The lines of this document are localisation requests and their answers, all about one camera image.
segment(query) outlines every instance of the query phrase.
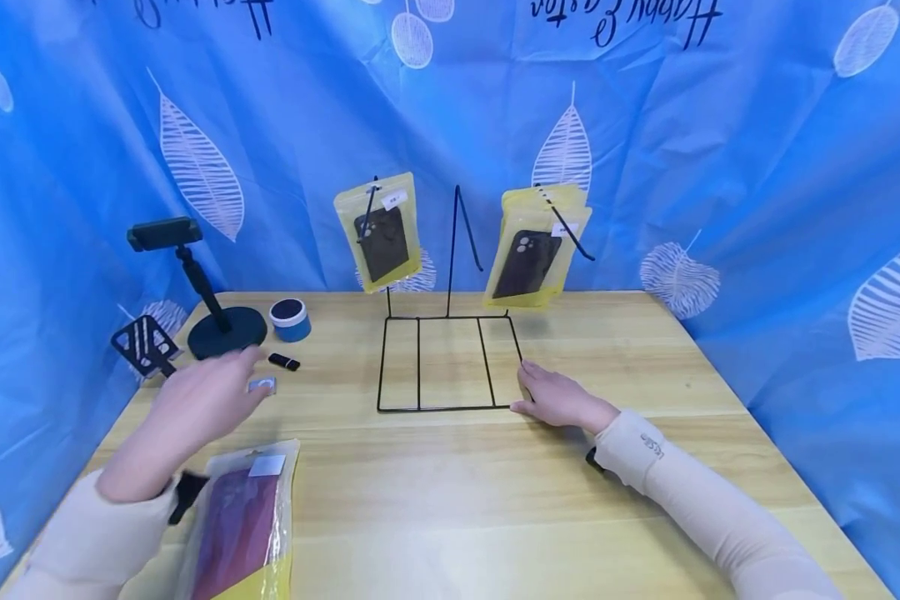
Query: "black strap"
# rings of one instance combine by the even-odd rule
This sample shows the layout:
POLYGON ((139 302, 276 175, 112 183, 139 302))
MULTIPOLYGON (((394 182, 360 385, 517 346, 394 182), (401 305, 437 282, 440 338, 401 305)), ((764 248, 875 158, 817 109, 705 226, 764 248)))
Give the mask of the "black strap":
POLYGON ((589 463, 590 467, 594 467, 599 470, 600 473, 606 473, 607 469, 600 466, 600 462, 597 462, 597 449, 591 448, 587 453, 587 463, 589 463))
POLYGON ((177 484, 177 507, 173 510, 168 524, 178 525, 183 520, 184 514, 190 509, 193 502, 197 501, 198 495, 203 490, 203 486, 208 485, 208 481, 210 481, 209 477, 197 475, 189 470, 185 470, 183 475, 180 475, 180 482, 177 484))

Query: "phone holder stand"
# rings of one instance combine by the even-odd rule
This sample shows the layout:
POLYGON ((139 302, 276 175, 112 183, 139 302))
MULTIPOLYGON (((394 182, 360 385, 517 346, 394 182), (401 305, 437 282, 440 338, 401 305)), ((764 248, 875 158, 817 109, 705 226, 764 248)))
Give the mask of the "phone holder stand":
MULTIPOLYGON (((364 217, 363 223, 364 227, 366 227, 366 223, 368 221, 370 208, 373 205, 373 196, 376 192, 376 185, 370 185, 367 191, 367 195, 369 196, 369 201, 367 202, 367 216, 364 217)), ((577 236, 571 232, 568 223, 563 220, 563 215, 560 215, 559 211, 556 207, 553 206, 553 203, 550 202, 550 198, 547 197, 546 193, 541 189, 541 195, 543 196, 546 203, 550 204, 550 208, 553 210, 553 213, 557 215, 557 219, 559 219, 560 223, 562 223, 563 228, 568 233, 570 239, 577 247, 577 250, 588 260, 595 260, 594 257, 591 257, 587 251, 583 250, 583 246, 581 246, 580 240, 577 239, 577 236)), ((382 414, 388 413, 431 413, 431 412, 449 412, 449 411, 471 411, 471 410, 495 410, 500 408, 508 408, 509 404, 498 404, 496 396, 493 392, 493 378, 490 377, 490 362, 487 359, 487 345, 483 341, 483 328, 481 327, 481 322, 486 321, 494 321, 494 320, 506 320, 509 326, 509 330, 511 330, 511 334, 513 335, 513 346, 516 348, 517 358, 520 361, 523 361, 523 353, 520 352, 520 342, 518 340, 518 336, 516 336, 516 328, 513 326, 513 319, 509 316, 509 311, 507 310, 502 315, 451 315, 450 314, 450 299, 453 295, 453 268, 454 268, 454 260, 457 255, 457 213, 461 213, 463 215, 463 225, 467 227, 467 238, 470 241, 470 250, 473 253, 473 261, 477 266, 477 270, 483 272, 483 266, 480 264, 480 257, 477 255, 477 244, 473 241, 473 229, 470 228, 470 220, 467 216, 467 207, 463 204, 463 195, 461 194, 460 185, 457 185, 454 188, 454 201, 452 201, 452 233, 450 236, 450 269, 449 269, 449 282, 447 283, 447 304, 446 304, 446 312, 442 316, 438 317, 418 317, 418 316, 394 316, 393 315, 393 306, 391 304, 391 289, 387 286, 387 317, 384 318, 384 339, 382 340, 382 345, 380 348, 380 378, 377 383, 377 412, 382 414), (489 386, 490 391, 490 404, 481 404, 474 406, 423 406, 423 392, 421 392, 421 381, 420 381, 420 322, 421 321, 475 321, 477 324, 477 333, 480 335, 480 348, 482 350, 483 355, 483 366, 484 370, 487 373, 487 385, 489 386), (384 408, 383 406, 383 391, 384 391, 384 361, 387 357, 387 329, 388 324, 391 321, 416 321, 417 322, 417 406, 416 408, 384 408)), ((361 238, 366 234, 366 230, 363 230, 361 233, 361 238)))
POLYGON ((127 240, 136 252, 177 248, 177 258, 183 264, 183 271, 192 285, 193 291, 210 310, 190 330, 187 346, 197 360, 222 356, 231 350, 249 346, 259 346, 267 338, 267 322, 256 310, 248 306, 222 308, 203 267, 186 245, 203 239, 197 221, 189 217, 145 222, 130 228, 127 240))
POLYGON ((267 322, 259 312, 248 306, 222 308, 206 273, 193 259, 189 247, 178 246, 177 258, 183 263, 183 271, 190 279, 193 290, 210 309, 210 314, 197 322, 187 336, 187 346, 194 358, 203 360, 222 356, 231 350, 260 346, 267 339, 267 322))

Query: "black metal display rack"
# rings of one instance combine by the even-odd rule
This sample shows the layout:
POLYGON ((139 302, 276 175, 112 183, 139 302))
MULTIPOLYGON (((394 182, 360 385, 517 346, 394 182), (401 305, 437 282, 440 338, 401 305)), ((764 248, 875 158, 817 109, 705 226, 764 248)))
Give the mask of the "black metal display rack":
MULTIPOLYGON (((366 234, 366 226, 369 221, 369 213, 370 207, 373 205, 373 197, 377 191, 376 185, 370 185, 367 194, 369 196, 369 200, 367 202, 367 215, 364 216, 363 219, 363 227, 364 230, 361 234, 361 239, 363 239, 364 234, 366 234)), ((563 225, 563 228, 567 235, 570 237, 574 245, 577 247, 577 250, 587 259, 587 260, 595 260, 594 257, 591 257, 587 251, 583 250, 583 246, 581 246, 580 240, 577 239, 577 236, 572 232, 571 228, 568 226, 568 223, 563 220, 563 215, 560 215, 559 211, 556 207, 553 206, 553 203, 550 202, 550 198, 547 197, 546 193, 543 190, 540 190, 541 194, 544 197, 546 203, 550 204, 550 208, 553 210, 553 214, 557 215, 557 219, 563 225)), ((454 188, 454 202, 452 202, 452 233, 450 236, 450 269, 449 269, 449 282, 447 283, 447 304, 446 311, 443 315, 437 317, 419 317, 419 316, 405 316, 399 317, 393 315, 393 306, 391 304, 391 289, 387 286, 387 317, 384 320, 384 338, 382 339, 381 347, 380 347, 380 378, 377 383, 377 412, 382 414, 391 414, 391 413, 424 413, 424 412, 448 412, 448 411, 471 411, 471 410, 495 410, 500 408, 508 408, 508 404, 498 404, 496 396, 493 392, 493 378, 490 377, 490 362, 487 359, 487 345, 483 341, 483 327, 481 326, 481 321, 499 321, 506 320, 509 326, 509 330, 511 330, 511 334, 513 336, 513 347, 516 349, 517 357, 520 361, 523 360, 523 353, 520 352, 520 342, 518 340, 518 336, 516 336, 516 328, 513 326, 513 319, 509 316, 509 311, 507 310, 502 315, 451 315, 450 314, 450 299, 453 295, 453 268, 454 261, 456 259, 457 254, 457 214, 461 213, 463 215, 463 225, 467 227, 467 238, 470 241, 470 250, 473 253, 473 261, 477 266, 477 269, 480 272, 483 272, 483 265, 480 264, 480 257, 477 254, 477 245, 473 240, 473 229, 470 228, 470 220, 467 215, 467 207, 463 204, 463 195, 461 194, 460 185, 457 185, 454 188), (382 405, 383 400, 383 390, 384 390, 384 361, 387 358, 387 329, 389 323, 391 321, 416 321, 417 322, 417 406, 414 407, 401 407, 401 408, 384 408, 382 405), (480 348, 483 355, 483 368, 487 373, 487 385, 490 390, 490 404, 481 404, 474 406, 423 406, 423 393, 421 392, 421 382, 420 382, 420 322, 421 321, 475 321, 477 324, 477 334, 480 335, 480 348)))

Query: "round stand base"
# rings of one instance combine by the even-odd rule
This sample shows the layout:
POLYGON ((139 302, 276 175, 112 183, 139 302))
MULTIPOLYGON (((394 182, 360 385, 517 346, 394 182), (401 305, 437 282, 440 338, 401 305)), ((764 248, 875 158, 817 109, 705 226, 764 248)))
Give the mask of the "round stand base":
POLYGON ((223 333, 213 315, 207 315, 193 326, 187 337, 187 346, 197 360, 222 356, 230 350, 242 350, 257 345, 267 338, 267 322, 263 315, 247 306, 224 308, 230 321, 230 330, 223 333))

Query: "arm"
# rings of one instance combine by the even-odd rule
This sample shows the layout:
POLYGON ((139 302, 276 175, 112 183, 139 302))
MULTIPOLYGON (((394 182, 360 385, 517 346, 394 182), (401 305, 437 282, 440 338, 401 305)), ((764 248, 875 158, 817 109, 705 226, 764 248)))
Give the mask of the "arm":
POLYGON ((515 412, 597 437, 596 460, 647 495, 713 560, 744 600, 835 600, 827 574, 770 512, 670 443, 635 412, 620 412, 575 381, 525 362, 518 374, 536 402, 515 412))
POLYGON ((107 466, 73 486, 7 600, 116 600, 158 553, 177 506, 174 473, 267 396, 267 387, 247 392, 260 358, 250 347, 174 373, 107 466))

